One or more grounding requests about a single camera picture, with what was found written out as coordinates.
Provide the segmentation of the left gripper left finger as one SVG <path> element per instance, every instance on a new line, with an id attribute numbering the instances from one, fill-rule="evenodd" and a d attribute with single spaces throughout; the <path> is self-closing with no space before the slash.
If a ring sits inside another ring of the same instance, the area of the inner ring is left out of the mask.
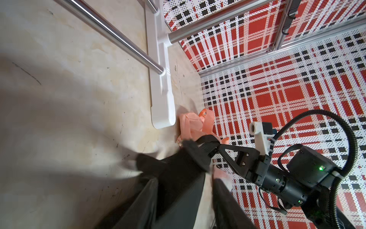
<path id="1" fill-rule="evenodd" d="M 156 221 L 158 179 L 148 177 L 140 183 L 141 191 L 112 210 L 97 229 L 151 229 Z"/>

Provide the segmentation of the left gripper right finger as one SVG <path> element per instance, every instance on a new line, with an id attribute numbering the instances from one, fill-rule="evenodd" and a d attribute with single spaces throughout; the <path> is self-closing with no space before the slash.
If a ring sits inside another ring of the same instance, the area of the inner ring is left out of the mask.
<path id="1" fill-rule="evenodd" d="M 256 229 L 221 179 L 213 180 L 213 209 L 218 229 Z"/>

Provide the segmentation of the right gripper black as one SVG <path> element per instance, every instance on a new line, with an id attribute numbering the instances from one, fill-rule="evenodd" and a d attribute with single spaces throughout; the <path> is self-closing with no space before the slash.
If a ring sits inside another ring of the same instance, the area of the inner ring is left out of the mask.
<path id="1" fill-rule="evenodd" d="M 308 188 L 296 181 L 289 174 L 270 164 L 269 156 L 260 156 L 255 148 L 246 148 L 220 144 L 213 135 L 204 135 L 193 140 L 184 140 L 183 148 L 203 171 L 210 171 L 211 158 L 220 154 L 229 167 L 245 180 L 253 180 L 265 191 L 275 194 L 284 207 L 300 207 L 307 201 Z M 235 159 L 227 153 L 237 152 Z"/>

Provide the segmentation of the pink fanny pack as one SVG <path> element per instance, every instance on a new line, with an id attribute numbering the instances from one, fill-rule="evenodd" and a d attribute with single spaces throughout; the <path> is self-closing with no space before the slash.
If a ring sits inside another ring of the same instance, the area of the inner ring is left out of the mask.
<path id="1" fill-rule="evenodd" d="M 180 135 L 177 138 L 177 144 L 183 148 L 182 142 L 184 140 L 196 141 L 204 135 L 213 135 L 218 140 L 220 144 L 229 145 L 230 139 L 221 139 L 215 134 L 214 121 L 215 114 L 212 110 L 203 109 L 199 114 L 196 113 L 184 113 L 179 115 L 180 121 Z"/>

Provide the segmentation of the black fanny pack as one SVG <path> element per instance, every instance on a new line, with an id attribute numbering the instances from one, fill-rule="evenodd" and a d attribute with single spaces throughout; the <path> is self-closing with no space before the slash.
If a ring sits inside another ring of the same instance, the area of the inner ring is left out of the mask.
<path id="1" fill-rule="evenodd" d="M 165 159 L 147 154 L 136 158 L 142 177 L 158 179 L 155 229 L 192 229 L 208 172 L 193 161 L 184 148 Z"/>

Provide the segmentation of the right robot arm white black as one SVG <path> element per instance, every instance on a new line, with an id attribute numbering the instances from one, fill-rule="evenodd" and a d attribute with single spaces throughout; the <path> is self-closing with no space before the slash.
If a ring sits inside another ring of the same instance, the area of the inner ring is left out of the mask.
<path id="1" fill-rule="evenodd" d="M 295 152 L 287 165 L 283 165 L 281 159 L 273 165 L 276 141 L 295 123 L 311 115 L 330 117 L 343 129 L 349 147 L 345 165 L 338 167 L 331 159 L 303 144 L 292 145 L 285 151 L 285 154 Z M 259 193 L 276 195 L 275 211 L 287 214 L 292 207 L 300 207 L 319 229 L 353 228 L 336 205 L 340 184 L 353 169 L 358 152 L 357 140 L 348 122 L 327 110 L 310 110 L 293 118 L 279 131 L 269 122 L 252 122 L 249 129 L 254 137 L 254 148 L 227 145 L 213 134 L 202 135 L 196 142 L 208 156 L 220 154 L 232 171 L 255 184 Z"/>

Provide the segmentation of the garment rack steel white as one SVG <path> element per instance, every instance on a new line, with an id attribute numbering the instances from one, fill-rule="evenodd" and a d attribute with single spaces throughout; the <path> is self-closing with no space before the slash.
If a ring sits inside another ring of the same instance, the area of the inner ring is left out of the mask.
<path id="1" fill-rule="evenodd" d="M 145 1 L 147 52 L 142 51 L 85 1 L 58 1 L 57 3 L 148 67 L 152 124 L 154 128 L 162 129 L 171 127 L 176 122 L 168 48 L 190 35 L 220 24 L 241 13 L 264 6 L 268 2 L 239 1 L 188 26 L 168 33 L 163 12 L 163 1 Z"/>

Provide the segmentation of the black wall hook rail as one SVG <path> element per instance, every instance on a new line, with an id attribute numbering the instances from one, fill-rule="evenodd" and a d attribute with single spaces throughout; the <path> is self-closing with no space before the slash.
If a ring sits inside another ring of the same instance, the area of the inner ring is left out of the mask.
<path id="1" fill-rule="evenodd" d="M 290 0 L 285 11 L 285 20 L 282 27 L 282 35 L 289 35 L 288 31 L 291 27 L 292 22 L 296 19 L 298 14 L 298 8 L 300 6 L 301 0 Z"/>

